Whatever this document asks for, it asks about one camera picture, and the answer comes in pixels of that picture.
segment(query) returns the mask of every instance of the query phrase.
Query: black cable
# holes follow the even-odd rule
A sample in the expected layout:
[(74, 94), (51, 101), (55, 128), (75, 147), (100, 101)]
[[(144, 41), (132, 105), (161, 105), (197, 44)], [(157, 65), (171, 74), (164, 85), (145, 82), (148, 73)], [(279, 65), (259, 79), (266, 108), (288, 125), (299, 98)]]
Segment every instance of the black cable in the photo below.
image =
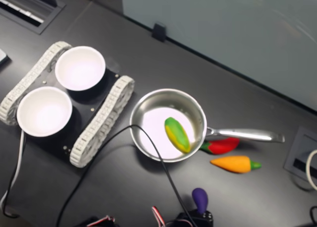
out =
[[(22, 147), (22, 155), (24, 153), (24, 150), (25, 150), (25, 143), (26, 143), (26, 134), (24, 134), (24, 139), (23, 139), (23, 147)], [(20, 217), (19, 215), (8, 215), (6, 212), (5, 212), (5, 209), (6, 209), (6, 203), (7, 203), (7, 200), (8, 200), (8, 196), (10, 194), (10, 190), (11, 190), (11, 186), (12, 186), (12, 182), (13, 182), (13, 179), (14, 179), (14, 176), (15, 176), (15, 172), (16, 172), (16, 169), (17, 169), (17, 165), (15, 165), (15, 168), (14, 168), (14, 171), (11, 175), (11, 178), (10, 178), (10, 181), (9, 181), (9, 186), (8, 186), (8, 189), (7, 189), (7, 193), (6, 193), (6, 196), (4, 198), (4, 201), (3, 201), (3, 207), (2, 207), (2, 213), (4, 216), (8, 217), (8, 218), (11, 218), (11, 219), (16, 219), (18, 217)]]
[(73, 197), (73, 195), (75, 194), (75, 192), (76, 192), (77, 189), (79, 188), (80, 184), (81, 184), (82, 181), (84, 180), (85, 176), (87, 175), (87, 172), (88, 172), (89, 168), (91, 167), (92, 163), (94, 162), (94, 160), (96, 159), (96, 157), (98, 156), (98, 154), (102, 151), (102, 149), (103, 149), (114, 137), (116, 137), (117, 135), (119, 135), (120, 133), (122, 133), (123, 131), (125, 131), (126, 129), (128, 129), (128, 128), (133, 128), (133, 127), (136, 127), (136, 128), (138, 128), (138, 129), (142, 130), (142, 131), (145, 133), (145, 135), (149, 138), (150, 142), (152, 143), (153, 147), (155, 148), (155, 150), (156, 150), (156, 152), (157, 152), (157, 154), (158, 154), (159, 160), (160, 160), (160, 162), (161, 162), (161, 164), (162, 164), (162, 166), (163, 166), (163, 169), (164, 169), (164, 171), (165, 171), (165, 173), (166, 173), (166, 175), (167, 175), (167, 178), (168, 178), (168, 180), (169, 180), (169, 182), (170, 182), (170, 184), (171, 184), (171, 186), (172, 186), (172, 188), (173, 188), (173, 190), (174, 190), (174, 192), (175, 192), (175, 194), (176, 194), (176, 197), (177, 197), (177, 199), (178, 199), (180, 205), (182, 206), (182, 208), (183, 208), (184, 212), (186, 213), (186, 215), (188, 216), (189, 220), (193, 223), (194, 227), (197, 227), (196, 223), (193, 221), (192, 217), (191, 217), (190, 214), (188, 213), (188, 211), (187, 211), (187, 209), (186, 209), (186, 207), (185, 207), (185, 205), (184, 205), (184, 203), (183, 203), (183, 201), (182, 201), (182, 198), (180, 197), (180, 195), (179, 195), (179, 193), (178, 193), (178, 191), (177, 191), (177, 189), (176, 189), (176, 186), (175, 186), (175, 184), (174, 184), (174, 182), (173, 182), (173, 180), (172, 180), (172, 178), (171, 178), (171, 176), (170, 176), (170, 174), (169, 174), (169, 172), (168, 172), (168, 170), (167, 170), (167, 168), (166, 168), (166, 166), (165, 166), (165, 164), (164, 164), (164, 161), (163, 161), (162, 157), (161, 157), (160, 154), (159, 154), (158, 149), (156, 148), (155, 144), (153, 143), (153, 141), (152, 141), (152, 139), (149, 137), (149, 135), (144, 131), (144, 129), (141, 128), (140, 126), (136, 125), (136, 124), (132, 124), (132, 125), (129, 125), (129, 126), (123, 128), (122, 130), (120, 130), (119, 132), (117, 132), (116, 134), (114, 134), (110, 139), (108, 139), (108, 140), (99, 148), (99, 150), (96, 152), (96, 155), (92, 158), (92, 160), (90, 161), (90, 163), (87, 165), (87, 167), (86, 167), (86, 169), (85, 169), (83, 175), (82, 175), (81, 178), (79, 179), (77, 185), (75, 186), (75, 188), (73, 189), (73, 191), (70, 193), (70, 195), (69, 195), (68, 198), (66, 199), (66, 201), (65, 201), (65, 203), (64, 203), (64, 205), (63, 205), (63, 207), (62, 207), (62, 209), (60, 210), (59, 215), (58, 215), (58, 218), (57, 218), (57, 222), (56, 222), (56, 227), (59, 227), (59, 224), (60, 224), (60, 221), (61, 221), (61, 218), (62, 218), (62, 216), (63, 216), (63, 213), (64, 213), (64, 211), (65, 211), (66, 206), (68, 205), (69, 201), (71, 200), (71, 198)]
[(317, 221), (315, 220), (314, 214), (313, 214), (314, 209), (317, 209), (317, 206), (312, 206), (312, 207), (310, 208), (310, 210), (309, 210), (309, 215), (310, 215), (310, 217), (311, 217), (311, 220), (312, 220), (313, 224), (314, 224), (315, 226), (317, 226)]

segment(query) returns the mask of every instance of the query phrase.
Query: red pepper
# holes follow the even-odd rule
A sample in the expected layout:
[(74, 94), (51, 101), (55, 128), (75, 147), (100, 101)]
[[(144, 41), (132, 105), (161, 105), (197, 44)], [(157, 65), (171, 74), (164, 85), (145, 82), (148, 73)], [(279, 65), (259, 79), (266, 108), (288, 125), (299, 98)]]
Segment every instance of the red pepper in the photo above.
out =
[(238, 138), (229, 137), (223, 140), (205, 142), (200, 149), (209, 154), (225, 154), (234, 150), (239, 142)]

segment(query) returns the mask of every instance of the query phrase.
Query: white wall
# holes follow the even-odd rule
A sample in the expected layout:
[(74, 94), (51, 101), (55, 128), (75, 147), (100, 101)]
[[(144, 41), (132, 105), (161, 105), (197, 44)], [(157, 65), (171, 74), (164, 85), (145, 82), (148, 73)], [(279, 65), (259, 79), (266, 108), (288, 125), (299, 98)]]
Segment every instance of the white wall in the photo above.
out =
[(123, 0), (124, 14), (317, 110), (317, 0)]

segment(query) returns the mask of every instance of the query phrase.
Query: orange carrot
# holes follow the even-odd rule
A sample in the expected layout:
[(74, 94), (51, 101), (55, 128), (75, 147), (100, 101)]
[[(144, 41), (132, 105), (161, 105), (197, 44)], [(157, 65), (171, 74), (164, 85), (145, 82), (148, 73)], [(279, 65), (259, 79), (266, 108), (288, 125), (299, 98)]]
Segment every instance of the orange carrot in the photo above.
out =
[(246, 173), (254, 169), (261, 168), (261, 164), (253, 162), (247, 156), (229, 156), (210, 161), (213, 165), (227, 171)]

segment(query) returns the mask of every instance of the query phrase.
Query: saucepan handle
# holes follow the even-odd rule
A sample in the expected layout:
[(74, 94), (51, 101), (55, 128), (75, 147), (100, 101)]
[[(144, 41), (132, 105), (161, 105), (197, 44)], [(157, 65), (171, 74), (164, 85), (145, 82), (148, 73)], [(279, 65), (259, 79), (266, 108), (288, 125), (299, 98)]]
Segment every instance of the saucepan handle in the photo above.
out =
[(223, 135), (266, 142), (284, 143), (284, 135), (260, 129), (212, 129), (207, 127), (208, 135)]

